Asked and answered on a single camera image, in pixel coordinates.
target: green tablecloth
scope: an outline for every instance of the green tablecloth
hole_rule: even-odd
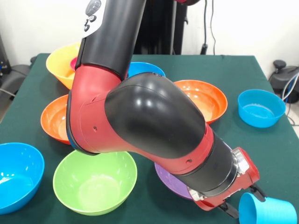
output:
[[[0,124],[0,143],[25,142],[35,146],[44,156],[45,173],[34,198],[21,210],[0,216],[1,224],[237,223],[219,209],[203,211],[193,202],[169,191],[156,175],[153,162],[137,154],[133,157],[138,167],[138,180],[121,207],[99,217],[83,216],[64,207],[54,195],[52,178],[57,165],[72,148],[44,133],[40,116],[48,103],[68,91],[47,71],[47,56],[38,56]],[[251,88],[271,91],[254,57],[134,56],[133,61],[156,64],[172,81],[199,79],[219,87],[228,98],[228,110],[211,125],[212,128],[232,148],[241,146],[249,153],[260,171],[258,184],[268,196],[290,201],[299,210],[299,141],[287,117],[283,116],[271,128],[257,129],[245,124],[238,116],[237,98],[242,91]],[[237,207],[243,192],[228,201]]]

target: blue cup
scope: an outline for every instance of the blue cup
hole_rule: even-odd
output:
[[[239,204],[240,224],[297,224],[294,206],[286,201],[267,197],[259,201],[253,194],[242,195]]]
[[[145,72],[153,72],[156,74],[159,74],[161,76],[166,76],[164,71],[160,69],[159,67],[146,63],[146,62],[131,62],[129,70],[128,70],[128,77],[130,78],[132,76],[138,75],[140,73],[145,73]]]
[[[265,90],[247,90],[238,98],[241,119],[253,126],[273,126],[285,113],[285,103],[274,93]]]

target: robot control buttons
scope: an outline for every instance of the robot control buttons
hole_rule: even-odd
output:
[[[86,25],[86,26],[84,27],[84,31],[87,32],[87,31],[89,30],[89,28],[90,28],[90,26],[89,26],[89,25]]]
[[[100,0],[91,0],[85,10],[86,15],[92,16],[100,9],[101,5],[102,2]]]
[[[96,19],[97,19],[97,16],[92,15],[92,16],[89,18],[89,21],[90,21],[90,22],[94,22]]]

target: plastic bowl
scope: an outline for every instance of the plastic bowl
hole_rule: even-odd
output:
[[[119,207],[136,180],[137,167],[127,152],[89,156],[74,151],[58,165],[53,188],[67,208],[83,215],[99,216]]]
[[[178,178],[176,178],[175,176],[167,172],[165,169],[163,169],[161,166],[159,166],[156,163],[155,163],[155,169],[158,174],[158,177],[165,184],[166,187],[168,187],[175,194],[185,199],[192,200],[187,185],[185,185]]]
[[[73,60],[71,60],[71,64],[70,64],[70,67],[73,71],[75,71],[75,67],[76,67],[76,63],[77,63],[77,58],[78,57],[75,57]]]
[[[78,56],[80,43],[64,46],[49,55],[46,67],[60,82],[71,89],[75,71],[71,68],[71,61]]]
[[[34,147],[24,143],[0,145],[0,215],[17,211],[38,190],[44,159]]]
[[[285,113],[285,103],[275,94],[265,90],[246,90],[238,98],[241,119],[253,126],[273,126]]]
[[[297,224],[294,206],[275,198],[259,201],[253,194],[245,193],[239,203],[240,224]]]
[[[145,72],[153,72],[165,76],[164,71],[153,64],[146,62],[131,62],[128,70],[128,78]]]
[[[219,119],[228,108],[224,93],[212,84],[198,80],[181,80],[175,82],[202,112],[208,124]]]
[[[67,99],[68,95],[64,95],[51,102],[42,112],[41,125],[49,136],[70,145],[65,120]]]

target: orange bowl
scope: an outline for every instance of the orange bowl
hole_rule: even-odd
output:
[[[198,81],[181,80],[175,82],[199,108],[208,124],[219,119],[228,108],[228,100],[216,86]]]
[[[41,125],[43,130],[52,138],[70,145],[66,134],[66,105],[68,95],[59,97],[51,102],[42,112]]]

